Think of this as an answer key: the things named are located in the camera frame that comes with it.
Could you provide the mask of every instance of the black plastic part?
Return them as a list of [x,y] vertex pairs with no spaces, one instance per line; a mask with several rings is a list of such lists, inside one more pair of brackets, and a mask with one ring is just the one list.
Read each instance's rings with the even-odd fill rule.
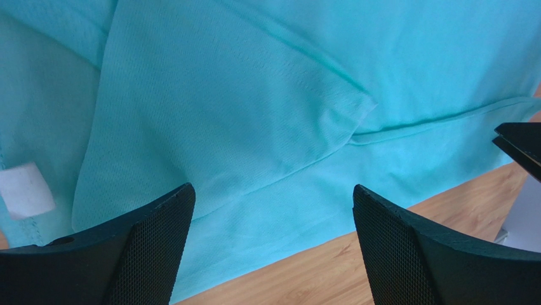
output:
[[541,181],[541,123],[504,123],[492,142]]
[[44,247],[0,251],[0,304],[168,304],[194,205],[184,184]]
[[363,186],[357,235],[375,305],[541,304],[541,254],[459,233]]

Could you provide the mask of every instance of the wood grain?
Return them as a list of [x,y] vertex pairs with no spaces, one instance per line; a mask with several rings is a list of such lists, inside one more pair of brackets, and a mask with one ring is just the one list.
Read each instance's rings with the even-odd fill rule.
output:
[[[517,164],[450,189],[410,210],[492,241],[526,178]],[[373,304],[356,233],[228,281],[177,305]]]

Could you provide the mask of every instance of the white tag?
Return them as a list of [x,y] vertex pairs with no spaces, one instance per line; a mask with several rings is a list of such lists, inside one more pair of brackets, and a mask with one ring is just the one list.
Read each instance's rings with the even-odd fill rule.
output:
[[15,220],[56,207],[51,190],[34,162],[0,171],[0,195]]

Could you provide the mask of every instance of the turquoise cloth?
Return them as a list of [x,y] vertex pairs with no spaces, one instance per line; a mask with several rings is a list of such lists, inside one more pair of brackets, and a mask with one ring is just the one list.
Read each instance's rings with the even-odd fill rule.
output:
[[[37,29],[85,58],[81,71],[101,67],[99,86],[87,74],[73,80],[98,88],[91,128],[58,128],[61,111],[46,121],[51,133],[88,140],[67,138],[84,159],[63,164],[71,152],[29,138],[31,128],[16,133],[12,119],[0,125],[3,162],[15,166],[25,152],[49,183],[68,177],[53,194],[72,198],[57,217],[75,231],[192,182],[196,211],[171,302],[354,231],[358,183],[409,207],[508,163],[493,129],[541,110],[531,98],[541,81],[534,0],[111,7],[112,22],[97,25],[108,35],[101,64],[67,36]],[[22,103],[21,91],[6,96]],[[52,175],[53,163],[73,174]],[[46,214],[32,223],[0,215],[12,243],[68,230]]]

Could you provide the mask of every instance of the garment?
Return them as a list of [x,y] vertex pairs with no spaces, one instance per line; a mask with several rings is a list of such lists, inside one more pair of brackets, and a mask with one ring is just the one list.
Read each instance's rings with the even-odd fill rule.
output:
[[508,163],[493,129],[541,109],[541,3],[459,2],[120,0],[63,217],[193,183],[177,302],[353,232],[356,184],[409,207]]

